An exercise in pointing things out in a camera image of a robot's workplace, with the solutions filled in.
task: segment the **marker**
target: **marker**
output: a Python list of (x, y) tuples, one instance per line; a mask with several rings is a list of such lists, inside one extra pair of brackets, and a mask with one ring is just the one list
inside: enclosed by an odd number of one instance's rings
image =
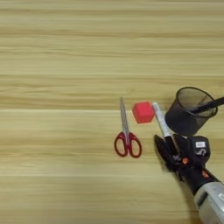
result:
[(178, 153), (177, 153), (177, 149), (176, 149), (176, 147), (175, 147), (175, 145), (172, 141), (172, 135), (171, 135), (171, 133), (168, 129), (168, 126), (165, 122), (165, 117), (164, 117), (160, 107), (158, 106), (158, 103), (153, 102), (152, 107), (155, 111), (159, 127), (160, 127), (161, 131), (163, 132), (164, 139), (165, 139), (166, 143), (168, 144), (168, 146), (170, 148), (171, 154), (172, 155), (177, 155)]

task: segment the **black mesh pen holder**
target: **black mesh pen holder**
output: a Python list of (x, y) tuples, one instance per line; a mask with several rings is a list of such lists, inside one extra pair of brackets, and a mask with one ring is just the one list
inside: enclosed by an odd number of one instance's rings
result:
[(174, 103), (165, 115), (169, 128), (181, 136), (195, 135), (204, 123), (215, 116), (218, 108), (210, 108), (199, 114), (191, 111), (214, 98), (207, 92), (196, 87), (183, 87), (177, 94)]

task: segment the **scissor blade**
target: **scissor blade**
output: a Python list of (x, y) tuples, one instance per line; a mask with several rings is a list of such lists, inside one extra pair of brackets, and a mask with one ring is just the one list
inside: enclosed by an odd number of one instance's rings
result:
[(128, 120), (127, 120), (127, 116), (126, 116), (126, 109), (125, 109), (122, 97), (121, 97), (121, 100), (120, 100), (120, 109), (121, 109), (121, 117), (122, 117), (122, 131), (126, 135), (126, 137), (128, 138), (129, 133), (130, 133), (130, 129), (129, 129), (129, 124), (128, 124)]

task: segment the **robotic arm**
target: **robotic arm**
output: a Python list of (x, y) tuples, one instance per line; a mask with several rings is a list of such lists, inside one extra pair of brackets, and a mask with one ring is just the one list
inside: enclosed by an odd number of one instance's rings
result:
[(175, 149), (171, 149), (162, 137), (155, 136), (165, 166), (191, 189), (204, 224), (224, 224), (224, 185), (206, 168), (211, 154), (208, 139), (203, 136), (184, 138), (176, 134), (173, 139)]

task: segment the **scissor handle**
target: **scissor handle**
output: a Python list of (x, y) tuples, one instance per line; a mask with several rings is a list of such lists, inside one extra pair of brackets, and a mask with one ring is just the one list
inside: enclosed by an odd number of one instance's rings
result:
[[(139, 151), (138, 151), (137, 154), (134, 153), (133, 148), (132, 148), (132, 143), (134, 141), (138, 144), (138, 147), (139, 147)], [(140, 158), (142, 153), (143, 153), (143, 147), (141, 145), (141, 142), (139, 141), (139, 139), (135, 135), (133, 135), (132, 133), (129, 133), (129, 154), (133, 158)]]
[[(117, 142), (122, 140), (124, 153), (121, 153), (117, 148)], [(115, 139), (115, 152), (118, 156), (125, 158), (128, 156), (129, 146), (126, 144), (126, 137), (123, 132), (121, 132)]]

